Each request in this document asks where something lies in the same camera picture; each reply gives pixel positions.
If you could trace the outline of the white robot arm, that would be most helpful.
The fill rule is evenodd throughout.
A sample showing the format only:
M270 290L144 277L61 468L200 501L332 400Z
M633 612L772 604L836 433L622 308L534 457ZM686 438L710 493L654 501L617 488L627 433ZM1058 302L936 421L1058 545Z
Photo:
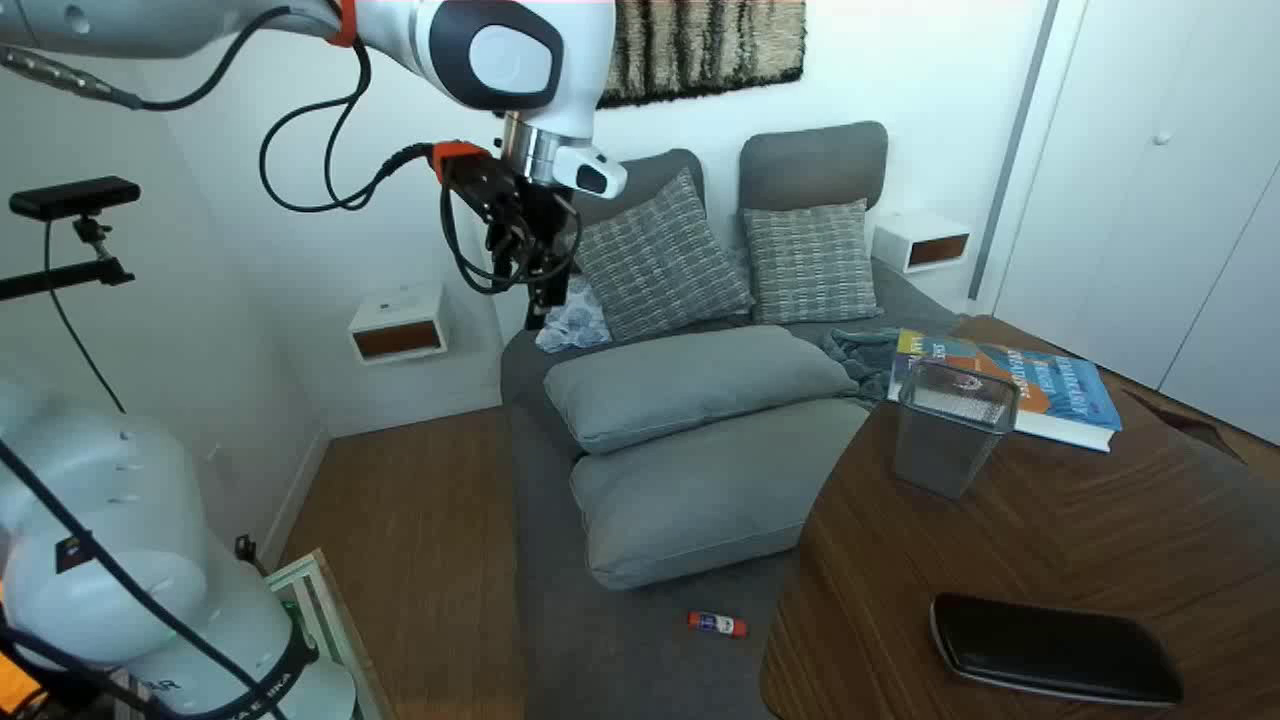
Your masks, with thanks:
M5 0L5 58L117 101L84 54L191 54L262 29L385 50L508 144L430 144L439 180L487 164L481 201L547 248L577 193L627 173L591 149L617 0ZM355 681L318 657L265 579L204 525L184 448L144 423L30 404L5 429L5 477L37 504L5 525L5 621L68 671L131 674L153 720L352 720Z

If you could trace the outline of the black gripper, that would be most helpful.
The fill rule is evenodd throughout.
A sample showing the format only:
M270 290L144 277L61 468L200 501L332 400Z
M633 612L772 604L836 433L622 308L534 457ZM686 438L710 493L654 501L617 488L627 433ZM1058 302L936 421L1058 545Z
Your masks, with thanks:
M566 225L572 202L555 187L536 187L497 157L457 164L457 196L486 219L487 264L464 264L481 286L530 286L523 329L546 329L547 308L572 290L572 243Z

